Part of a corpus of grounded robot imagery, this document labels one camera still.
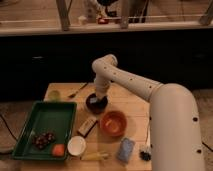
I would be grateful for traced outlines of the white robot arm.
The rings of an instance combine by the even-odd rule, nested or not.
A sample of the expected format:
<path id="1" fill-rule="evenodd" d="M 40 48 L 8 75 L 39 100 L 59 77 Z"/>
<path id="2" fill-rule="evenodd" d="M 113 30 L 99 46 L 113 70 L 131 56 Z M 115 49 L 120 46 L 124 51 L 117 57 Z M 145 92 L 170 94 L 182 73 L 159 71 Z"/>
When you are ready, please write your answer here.
<path id="1" fill-rule="evenodd" d="M 199 111 L 191 91 L 121 70 L 117 64 L 112 54 L 93 61 L 95 94 L 103 98 L 115 82 L 149 103 L 152 171 L 205 171 Z"/>

